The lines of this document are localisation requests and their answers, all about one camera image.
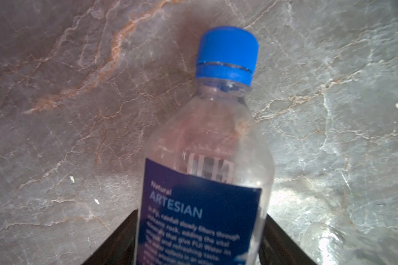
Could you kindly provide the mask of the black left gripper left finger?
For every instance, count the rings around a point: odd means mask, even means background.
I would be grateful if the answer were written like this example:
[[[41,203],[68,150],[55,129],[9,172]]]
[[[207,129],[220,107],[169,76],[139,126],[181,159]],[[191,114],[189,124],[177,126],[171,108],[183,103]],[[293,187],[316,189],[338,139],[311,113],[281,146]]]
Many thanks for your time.
[[[133,265],[138,210],[134,210],[82,265]]]

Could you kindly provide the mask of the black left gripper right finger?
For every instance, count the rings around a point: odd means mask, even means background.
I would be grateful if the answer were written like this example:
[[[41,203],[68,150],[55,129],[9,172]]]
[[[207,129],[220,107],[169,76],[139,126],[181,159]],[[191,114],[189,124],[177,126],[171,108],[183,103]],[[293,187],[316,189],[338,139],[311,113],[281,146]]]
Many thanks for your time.
[[[258,255],[261,265],[317,265],[270,215],[266,216]]]

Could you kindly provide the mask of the Fiji bottle blue cap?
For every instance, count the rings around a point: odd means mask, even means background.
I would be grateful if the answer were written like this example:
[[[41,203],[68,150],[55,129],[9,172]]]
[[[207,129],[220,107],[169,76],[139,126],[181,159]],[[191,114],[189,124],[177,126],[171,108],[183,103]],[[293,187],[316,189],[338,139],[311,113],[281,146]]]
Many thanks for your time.
[[[200,39],[195,95],[145,146],[137,265],[252,265],[274,161],[245,95],[258,58],[250,32],[218,26]]]

